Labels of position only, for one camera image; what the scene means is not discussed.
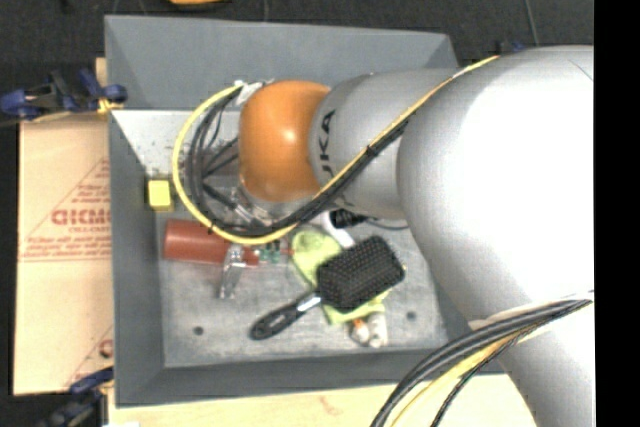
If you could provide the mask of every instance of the cardboard box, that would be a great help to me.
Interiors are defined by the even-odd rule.
[[[20,130],[14,394],[64,391],[113,364],[107,121]]]

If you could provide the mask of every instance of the gray bin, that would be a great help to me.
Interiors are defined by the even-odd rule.
[[[220,268],[162,259],[164,223],[145,204],[145,181],[167,174],[173,139],[189,111],[236,79],[303,78],[334,86],[371,72],[453,68],[448,37],[211,19],[106,18],[110,83],[127,108],[110,122],[116,402],[159,404],[397,382],[420,358],[463,333],[410,232],[383,235],[407,279],[385,300],[390,345],[357,346],[321,309],[281,335],[251,341],[253,320],[306,290],[292,265],[246,270],[234,299],[216,298]],[[237,112],[225,113],[232,130]]]

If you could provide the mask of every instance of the hairbrush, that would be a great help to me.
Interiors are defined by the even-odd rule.
[[[319,304],[348,313],[400,283],[404,275],[393,250],[382,237],[374,235],[320,265],[316,289],[269,312],[253,325],[249,336],[264,340],[277,335]]]

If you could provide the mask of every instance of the yellow block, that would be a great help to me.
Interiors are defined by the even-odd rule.
[[[169,180],[149,180],[147,183],[147,198],[149,206],[158,212],[170,212],[173,210]]]

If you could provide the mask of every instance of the label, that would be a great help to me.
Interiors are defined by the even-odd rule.
[[[98,161],[20,240],[21,261],[111,258],[109,162]]]

